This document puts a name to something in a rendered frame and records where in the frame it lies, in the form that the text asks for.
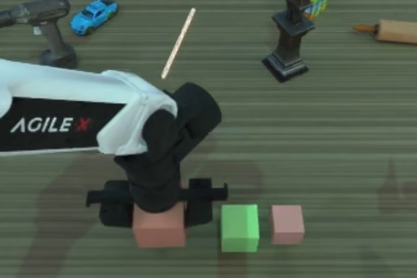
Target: wooden rolling pin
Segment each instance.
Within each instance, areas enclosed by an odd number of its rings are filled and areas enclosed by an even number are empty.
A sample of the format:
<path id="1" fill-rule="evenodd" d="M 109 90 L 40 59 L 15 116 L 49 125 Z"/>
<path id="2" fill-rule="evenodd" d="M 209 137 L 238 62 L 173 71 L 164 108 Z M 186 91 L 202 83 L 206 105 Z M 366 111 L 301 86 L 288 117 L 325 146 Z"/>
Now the wooden rolling pin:
<path id="1" fill-rule="evenodd" d="M 417 23 L 413 22 L 380 20 L 374 26 L 359 24 L 353 29 L 359 33 L 374 34 L 381 42 L 417 44 Z"/>

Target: pink cube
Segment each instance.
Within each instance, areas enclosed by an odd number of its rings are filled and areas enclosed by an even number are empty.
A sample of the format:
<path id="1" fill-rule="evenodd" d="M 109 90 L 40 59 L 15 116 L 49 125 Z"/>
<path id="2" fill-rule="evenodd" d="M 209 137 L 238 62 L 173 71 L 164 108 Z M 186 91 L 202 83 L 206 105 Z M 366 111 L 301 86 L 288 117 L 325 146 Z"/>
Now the pink cube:
<path id="1" fill-rule="evenodd" d="M 133 233 L 138 247 L 185 247 L 185 205 L 178 202 L 162 213 L 148 213 L 134 207 Z"/>
<path id="2" fill-rule="evenodd" d="M 272 244 L 300 244 L 304 221 L 300 205 L 273 205 L 271 208 Z"/>

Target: green cube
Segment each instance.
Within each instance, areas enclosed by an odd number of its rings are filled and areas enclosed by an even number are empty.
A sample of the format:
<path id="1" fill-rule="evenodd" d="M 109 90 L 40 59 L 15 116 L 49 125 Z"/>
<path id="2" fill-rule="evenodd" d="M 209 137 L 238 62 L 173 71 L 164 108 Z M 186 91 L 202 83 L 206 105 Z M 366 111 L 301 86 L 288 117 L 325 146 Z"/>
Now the green cube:
<path id="1" fill-rule="evenodd" d="M 258 205 L 223 205 L 222 252 L 256 252 L 258 243 Z"/>

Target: blue toy car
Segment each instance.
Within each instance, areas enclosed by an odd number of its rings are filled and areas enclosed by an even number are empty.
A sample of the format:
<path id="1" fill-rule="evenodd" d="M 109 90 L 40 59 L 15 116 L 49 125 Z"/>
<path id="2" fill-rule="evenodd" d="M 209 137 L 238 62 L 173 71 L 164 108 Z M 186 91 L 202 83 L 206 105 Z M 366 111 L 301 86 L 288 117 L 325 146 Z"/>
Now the blue toy car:
<path id="1" fill-rule="evenodd" d="M 71 20 L 71 30 L 77 35 L 90 35 L 103 23 L 112 19 L 119 9 L 114 0 L 94 0 Z"/>

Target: car windshield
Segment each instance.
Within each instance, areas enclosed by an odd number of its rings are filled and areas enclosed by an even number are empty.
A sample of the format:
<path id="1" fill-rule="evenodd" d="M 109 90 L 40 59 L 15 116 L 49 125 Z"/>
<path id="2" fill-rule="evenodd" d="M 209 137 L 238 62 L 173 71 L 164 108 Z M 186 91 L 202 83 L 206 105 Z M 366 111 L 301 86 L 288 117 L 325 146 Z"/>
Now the car windshield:
<path id="1" fill-rule="evenodd" d="M 84 9 L 82 12 L 83 16 L 85 16 L 86 18 L 92 19 L 93 18 L 93 13 L 91 13 L 90 11 L 88 11 L 87 9 Z"/>

